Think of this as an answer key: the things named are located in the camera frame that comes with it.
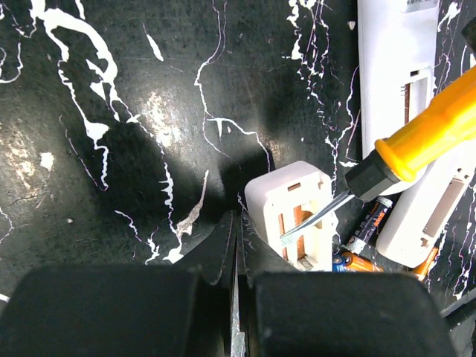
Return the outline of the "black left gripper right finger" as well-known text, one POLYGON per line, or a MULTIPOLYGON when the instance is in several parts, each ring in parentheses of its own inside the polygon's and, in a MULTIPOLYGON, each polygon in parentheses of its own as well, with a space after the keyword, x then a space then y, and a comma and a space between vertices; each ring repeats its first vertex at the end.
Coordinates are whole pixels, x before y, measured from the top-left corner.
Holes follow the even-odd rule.
POLYGON ((414 277, 298 271, 237 227, 239 322, 249 356, 454 356, 448 327, 414 277))

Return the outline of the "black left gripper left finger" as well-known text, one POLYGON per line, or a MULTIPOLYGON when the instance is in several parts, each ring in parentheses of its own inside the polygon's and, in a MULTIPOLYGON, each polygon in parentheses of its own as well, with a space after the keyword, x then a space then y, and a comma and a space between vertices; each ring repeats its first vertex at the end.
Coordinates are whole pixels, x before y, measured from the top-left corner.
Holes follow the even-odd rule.
POLYGON ((171 266, 46 266, 1 314, 3 356, 229 356, 237 215, 171 266))

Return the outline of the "blue and orange battery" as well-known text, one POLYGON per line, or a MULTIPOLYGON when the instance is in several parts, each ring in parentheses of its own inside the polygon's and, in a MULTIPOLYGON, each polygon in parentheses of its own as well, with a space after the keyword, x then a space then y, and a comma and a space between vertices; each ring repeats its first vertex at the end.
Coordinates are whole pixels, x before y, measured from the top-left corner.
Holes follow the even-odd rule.
POLYGON ((336 254, 332 261, 334 272, 383 272, 384 269, 351 252, 336 254))

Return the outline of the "white remote blue battery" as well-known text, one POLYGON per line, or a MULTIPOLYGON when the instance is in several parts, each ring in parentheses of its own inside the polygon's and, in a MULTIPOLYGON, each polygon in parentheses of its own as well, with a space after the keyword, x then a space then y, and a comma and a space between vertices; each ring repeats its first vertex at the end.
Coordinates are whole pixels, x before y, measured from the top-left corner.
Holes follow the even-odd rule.
POLYGON ((250 180, 245 201, 257 235, 289 265, 301 271, 332 271, 337 222, 331 216, 296 238, 280 239, 332 201, 331 180, 325 172, 296 161, 250 180))

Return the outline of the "white remote orange compartment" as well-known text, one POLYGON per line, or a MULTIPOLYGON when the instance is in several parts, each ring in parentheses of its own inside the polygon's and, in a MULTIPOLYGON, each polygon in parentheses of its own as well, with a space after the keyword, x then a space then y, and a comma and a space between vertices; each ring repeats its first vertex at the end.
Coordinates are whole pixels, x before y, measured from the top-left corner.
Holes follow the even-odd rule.
POLYGON ((399 197, 376 240, 378 253, 408 268, 423 263, 457 204, 454 190, 463 188, 474 169, 474 140, 431 162, 399 197))

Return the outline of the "white remote black batteries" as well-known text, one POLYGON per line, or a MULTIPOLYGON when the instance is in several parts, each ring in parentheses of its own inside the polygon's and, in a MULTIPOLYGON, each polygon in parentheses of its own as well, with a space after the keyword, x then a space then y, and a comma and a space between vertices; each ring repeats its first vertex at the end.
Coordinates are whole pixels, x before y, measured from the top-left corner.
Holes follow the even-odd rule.
POLYGON ((438 1, 358 1, 362 155, 433 97, 438 1))

